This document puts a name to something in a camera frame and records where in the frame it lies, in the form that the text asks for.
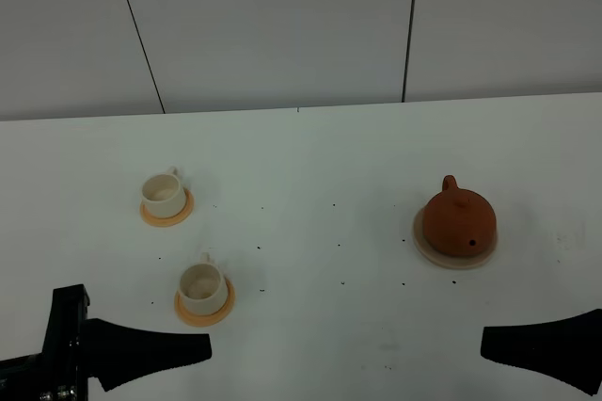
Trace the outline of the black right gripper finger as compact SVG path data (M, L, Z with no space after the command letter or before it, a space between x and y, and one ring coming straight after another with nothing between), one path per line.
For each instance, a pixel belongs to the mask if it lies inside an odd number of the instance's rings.
M601 387L601 311L562 320L483 329L481 356L530 370L594 396Z

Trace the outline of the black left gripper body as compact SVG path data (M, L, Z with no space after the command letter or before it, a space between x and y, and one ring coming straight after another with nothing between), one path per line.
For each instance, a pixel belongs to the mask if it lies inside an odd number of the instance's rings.
M1 362L3 400L87 400L88 383L80 362L79 334L87 319L84 285L53 291L42 350Z

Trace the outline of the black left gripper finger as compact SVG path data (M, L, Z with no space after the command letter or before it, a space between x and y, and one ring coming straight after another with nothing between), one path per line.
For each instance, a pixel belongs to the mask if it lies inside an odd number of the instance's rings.
M89 377L109 392L154 373L207 361L210 336L119 326L101 319L83 323L83 364Z

